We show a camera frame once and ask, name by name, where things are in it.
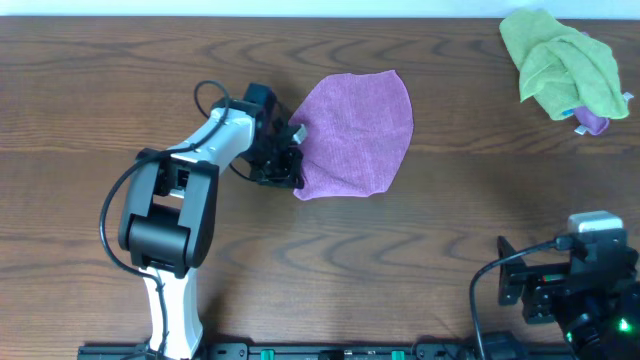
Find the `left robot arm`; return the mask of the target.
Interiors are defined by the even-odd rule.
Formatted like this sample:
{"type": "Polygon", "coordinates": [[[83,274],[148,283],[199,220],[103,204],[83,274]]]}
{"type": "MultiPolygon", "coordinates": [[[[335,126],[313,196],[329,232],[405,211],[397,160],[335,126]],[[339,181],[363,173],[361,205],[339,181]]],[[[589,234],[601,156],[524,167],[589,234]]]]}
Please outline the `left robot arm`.
{"type": "Polygon", "coordinates": [[[244,96],[229,94],[204,110],[204,124],[166,150],[145,148],[112,189],[129,186],[118,231],[130,264],[118,267],[143,278],[152,319],[145,359],[191,359],[203,325],[197,310],[197,270],[215,229],[219,177],[241,158],[246,180],[301,189],[307,131],[291,125],[271,88],[252,83],[244,96]]]}

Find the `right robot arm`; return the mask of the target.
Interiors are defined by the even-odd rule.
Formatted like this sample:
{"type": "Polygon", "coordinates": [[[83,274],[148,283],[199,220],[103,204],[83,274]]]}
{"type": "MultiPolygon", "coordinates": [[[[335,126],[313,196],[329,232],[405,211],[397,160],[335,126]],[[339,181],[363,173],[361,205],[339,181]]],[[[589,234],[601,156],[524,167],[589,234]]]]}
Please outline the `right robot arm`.
{"type": "Polygon", "coordinates": [[[529,266],[503,236],[498,303],[523,305],[529,325],[555,323],[577,359],[632,359],[639,355],[639,252],[624,229],[569,233],[550,247],[564,263],[529,266]]]}

